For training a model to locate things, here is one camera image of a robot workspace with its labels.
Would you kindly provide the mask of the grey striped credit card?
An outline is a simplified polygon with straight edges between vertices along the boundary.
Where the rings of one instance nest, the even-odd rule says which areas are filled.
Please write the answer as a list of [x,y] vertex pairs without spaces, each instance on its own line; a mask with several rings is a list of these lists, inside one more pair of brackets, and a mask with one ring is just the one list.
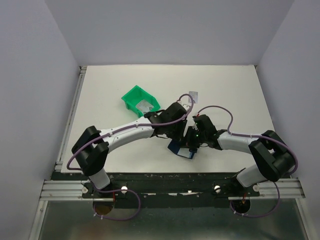
[[193,153],[188,148],[180,148],[177,152],[177,155],[188,159],[193,157]]

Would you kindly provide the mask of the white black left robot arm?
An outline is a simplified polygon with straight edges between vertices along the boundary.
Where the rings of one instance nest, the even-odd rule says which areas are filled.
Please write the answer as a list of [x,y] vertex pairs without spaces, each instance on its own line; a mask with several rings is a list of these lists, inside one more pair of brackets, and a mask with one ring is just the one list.
[[109,153],[131,142],[165,135],[179,141],[187,124],[190,107],[179,102],[167,109],[149,111],[137,120],[110,129],[85,129],[71,149],[83,175],[94,184],[93,191],[101,198],[111,191],[111,180],[104,167]]

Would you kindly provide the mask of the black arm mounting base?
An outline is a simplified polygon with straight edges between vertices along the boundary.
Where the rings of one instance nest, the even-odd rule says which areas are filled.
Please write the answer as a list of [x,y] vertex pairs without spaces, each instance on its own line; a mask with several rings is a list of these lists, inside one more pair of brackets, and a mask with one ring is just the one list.
[[229,198],[258,197],[253,187],[236,183],[235,173],[111,173],[110,184],[98,192],[92,183],[82,194],[95,203],[119,209],[142,208],[227,208]]

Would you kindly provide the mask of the blue leather card holder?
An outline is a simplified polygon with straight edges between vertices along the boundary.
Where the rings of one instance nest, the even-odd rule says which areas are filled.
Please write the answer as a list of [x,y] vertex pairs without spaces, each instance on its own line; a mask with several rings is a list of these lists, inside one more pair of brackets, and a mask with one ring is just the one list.
[[193,159],[194,155],[197,153],[196,150],[192,150],[189,148],[182,148],[180,147],[179,143],[177,141],[171,140],[171,142],[168,144],[167,148],[175,155],[179,157],[183,157],[186,159]]

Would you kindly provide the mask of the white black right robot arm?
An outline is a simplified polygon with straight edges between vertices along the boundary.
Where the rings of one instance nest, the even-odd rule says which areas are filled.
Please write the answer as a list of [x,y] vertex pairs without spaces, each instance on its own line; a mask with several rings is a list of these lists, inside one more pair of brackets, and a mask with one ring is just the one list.
[[284,142],[272,130],[257,137],[237,136],[226,129],[217,130],[210,118],[193,118],[194,126],[187,128],[181,146],[195,151],[202,144],[216,150],[232,150],[252,155],[255,164],[239,171],[231,183],[230,191],[241,196],[248,187],[264,181],[277,182],[295,166],[295,158]]

